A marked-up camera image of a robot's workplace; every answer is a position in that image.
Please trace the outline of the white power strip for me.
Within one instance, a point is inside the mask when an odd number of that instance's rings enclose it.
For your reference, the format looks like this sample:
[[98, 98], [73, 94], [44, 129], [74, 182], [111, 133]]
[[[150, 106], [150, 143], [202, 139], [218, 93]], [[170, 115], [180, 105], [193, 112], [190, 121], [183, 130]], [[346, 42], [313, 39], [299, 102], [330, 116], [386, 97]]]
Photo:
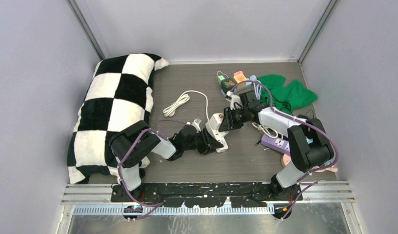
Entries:
[[221, 122], [213, 122], [213, 121], [208, 121], [205, 124], [205, 127], [211, 137], [217, 141], [217, 143], [220, 143], [222, 146], [216, 148], [217, 153], [223, 153], [228, 149], [228, 144], [225, 140], [225, 136], [228, 134], [227, 131], [225, 132], [220, 132], [219, 128], [221, 126]]

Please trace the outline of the white tiger cube socket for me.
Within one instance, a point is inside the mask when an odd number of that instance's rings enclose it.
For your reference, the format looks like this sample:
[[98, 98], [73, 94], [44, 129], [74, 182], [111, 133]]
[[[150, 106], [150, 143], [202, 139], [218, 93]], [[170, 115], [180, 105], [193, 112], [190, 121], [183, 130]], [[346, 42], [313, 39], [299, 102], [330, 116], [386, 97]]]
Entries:
[[220, 128], [220, 126], [222, 124], [222, 121], [223, 121], [223, 117], [224, 117], [223, 113], [215, 113], [215, 114], [213, 114], [209, 118], [208, 122], [205, 124], [206, 128], [208, 129], [208, 131], [210, 129], [219, 131], [219, 128]]

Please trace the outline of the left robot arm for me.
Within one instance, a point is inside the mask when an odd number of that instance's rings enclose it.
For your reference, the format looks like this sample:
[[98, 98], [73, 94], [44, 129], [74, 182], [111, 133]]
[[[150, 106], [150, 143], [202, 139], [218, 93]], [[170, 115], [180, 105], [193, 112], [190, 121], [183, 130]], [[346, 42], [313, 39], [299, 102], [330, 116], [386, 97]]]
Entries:
[[196, 119], [167, 138], [141, 120], [111, 137], [108, 145], [118, 162], [118, 179], [124, 186], [124, 197], [131, 202], [141, 198], [141, 165], [149, 153], [174, 161], [185, 151], [197, 150], [199, 154], [205, 155], [223, 147], [206, 128], [200, 129], [199, 124], [200, 120]]

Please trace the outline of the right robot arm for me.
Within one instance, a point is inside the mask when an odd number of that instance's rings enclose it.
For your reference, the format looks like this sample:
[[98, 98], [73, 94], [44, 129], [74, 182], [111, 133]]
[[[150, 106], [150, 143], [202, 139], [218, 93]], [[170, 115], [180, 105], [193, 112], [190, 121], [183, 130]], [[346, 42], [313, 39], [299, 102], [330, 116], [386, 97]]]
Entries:
[[334, 158], [332, 144], [319, 119], [295, 117], [262, 104], [252, 91], [239, 95], [229, 91], [227, 98], [231, 106], [223, 110], [219, 131], [240, 129], [244, 123], [252, 122], [276, 130], [288, 142], [291, 161], [271, 178], [269, 191], [273, 198], [285, 199], [310, 170]]

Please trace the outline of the light green small plug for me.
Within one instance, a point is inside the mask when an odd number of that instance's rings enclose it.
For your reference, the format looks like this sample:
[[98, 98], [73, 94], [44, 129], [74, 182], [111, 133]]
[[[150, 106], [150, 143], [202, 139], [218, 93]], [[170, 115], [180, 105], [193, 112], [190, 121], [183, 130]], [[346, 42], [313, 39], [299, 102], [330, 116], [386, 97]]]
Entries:
[[218, 76], [218, 82], [219, 82], [219, 84], [221, 84], [221, 82], [224, 81], [225, 79], [226, 79], [225, 76], [219, 75], [219, 76]]

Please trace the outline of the pink round socket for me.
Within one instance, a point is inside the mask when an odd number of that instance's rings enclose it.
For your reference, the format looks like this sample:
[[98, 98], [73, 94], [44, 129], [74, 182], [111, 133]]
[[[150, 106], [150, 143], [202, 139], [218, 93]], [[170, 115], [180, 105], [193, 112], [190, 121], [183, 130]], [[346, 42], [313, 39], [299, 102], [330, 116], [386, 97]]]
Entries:
[[285, 168], [290, 162], [291, 162], [291, 157], [289, 155], [284, 154], [281, 157], [281, 164], [282, 164], [283, 168]]

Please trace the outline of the dark green cube adapter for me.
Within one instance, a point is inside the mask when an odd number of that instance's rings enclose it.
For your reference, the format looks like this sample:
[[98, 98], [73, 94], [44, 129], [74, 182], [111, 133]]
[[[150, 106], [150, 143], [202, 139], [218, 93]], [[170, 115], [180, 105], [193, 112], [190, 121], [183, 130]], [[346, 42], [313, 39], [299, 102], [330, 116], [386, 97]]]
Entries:
[[221, 90], [226, 94], [228, 91], [231, 91], [232, 88], [236, 85], [235, 81], [232, 78], [226, 78], [220, 82]]

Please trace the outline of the light blue power strip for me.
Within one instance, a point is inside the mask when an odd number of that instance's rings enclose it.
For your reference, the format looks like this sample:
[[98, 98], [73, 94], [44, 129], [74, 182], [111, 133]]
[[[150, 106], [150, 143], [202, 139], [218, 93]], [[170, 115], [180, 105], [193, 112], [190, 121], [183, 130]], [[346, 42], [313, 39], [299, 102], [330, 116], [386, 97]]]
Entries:
[[[247, 80], [248, 82], [246, 83], [246, 86], [244, 87], [244, 88], [242, 88], [242, 89], [239, 89], [239, 90], [237, 90], [236, 88], [232, 91], [233, 93], [236, 93], [236, 92], [238, 92], [238, 91], [240, 91], [240, 90], [243, 90], [243, 89], [245, 89], [245, 88], [248, 88], [248, 87], [250, 87], [251, 86], [251, 82], [249, 81], [249, 80]], [[222, 93], [222, 95], [225, 97], [226, 96], [226, 94], [221, 90], [221, 93]]]

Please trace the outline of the orange cube adapter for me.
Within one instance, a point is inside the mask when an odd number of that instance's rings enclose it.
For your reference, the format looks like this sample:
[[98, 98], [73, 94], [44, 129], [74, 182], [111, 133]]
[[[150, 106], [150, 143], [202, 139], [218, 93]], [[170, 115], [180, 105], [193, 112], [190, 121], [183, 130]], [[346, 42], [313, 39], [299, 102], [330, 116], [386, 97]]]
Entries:
[[237, 90], [242, 89], [246, 86], [247, 78], [245, 77], [244, 74], [236, 74], [233, 76], [233, 78], [237, 84], [236, 86]]

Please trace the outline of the purple power strip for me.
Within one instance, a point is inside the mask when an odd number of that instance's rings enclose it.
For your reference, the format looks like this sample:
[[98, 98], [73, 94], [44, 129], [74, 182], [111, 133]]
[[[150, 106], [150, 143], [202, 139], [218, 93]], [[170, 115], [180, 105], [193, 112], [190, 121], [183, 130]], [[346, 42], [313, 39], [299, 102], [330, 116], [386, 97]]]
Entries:
[[286, 155], [290, 154], [289, 142], [279, 137], [271, 138], [268, 137], [267, 135], [264, 135], [261, 138], [261, 144], [267, 148], [270, 148], [282, 154]]

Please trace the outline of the green cloth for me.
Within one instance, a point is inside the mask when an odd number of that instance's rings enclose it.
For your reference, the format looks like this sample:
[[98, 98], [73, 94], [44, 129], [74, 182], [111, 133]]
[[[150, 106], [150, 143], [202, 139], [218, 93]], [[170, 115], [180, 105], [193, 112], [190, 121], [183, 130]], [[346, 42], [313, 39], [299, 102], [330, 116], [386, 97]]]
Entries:
[[285, 84], [286, 78], [275, 74], [264, 75], [257, 80], [271, 92], [269, 94], [265, 88], [262, 88], [260, 102], [272, 103], [275, 108], [287, 114], [292, 114], [295, 109], [308, 107], [318, 99], [317, 94], [306, 88], [299, 80]]

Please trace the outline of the black white checkered pillow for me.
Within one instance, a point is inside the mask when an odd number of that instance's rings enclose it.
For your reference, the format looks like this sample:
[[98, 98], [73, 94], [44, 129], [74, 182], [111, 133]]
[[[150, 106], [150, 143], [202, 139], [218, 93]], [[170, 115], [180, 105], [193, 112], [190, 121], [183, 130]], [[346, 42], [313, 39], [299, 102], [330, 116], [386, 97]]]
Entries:
[[71, 184], [85, 183], [97, 173], [118, 175], [119, 161], [108, 141], [138, 121], [149, 122], [154, 73], [168, 65], [150, 53], [106, 58], [96, 65], [67, 152]]

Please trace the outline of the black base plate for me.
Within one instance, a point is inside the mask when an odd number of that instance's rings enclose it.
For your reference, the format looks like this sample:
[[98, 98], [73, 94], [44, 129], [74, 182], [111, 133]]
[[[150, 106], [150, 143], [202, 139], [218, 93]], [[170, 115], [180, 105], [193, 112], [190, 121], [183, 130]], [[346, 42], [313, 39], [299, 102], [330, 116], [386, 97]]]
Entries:
[[143, 183], [131, 192], [130, 198], [122, 185], [111, 185], [112, 202], [132, 202], [147, 205], [162, 204], [178, 208], [182, 205], [193, 208], [222, 207], [230, 202], [234, 208], [266, 206], [269, 201], [292, 203], [300, 192], [300, 186], [274, 192], [269, 183], [263, 182], [213, 182], [213, 183]]

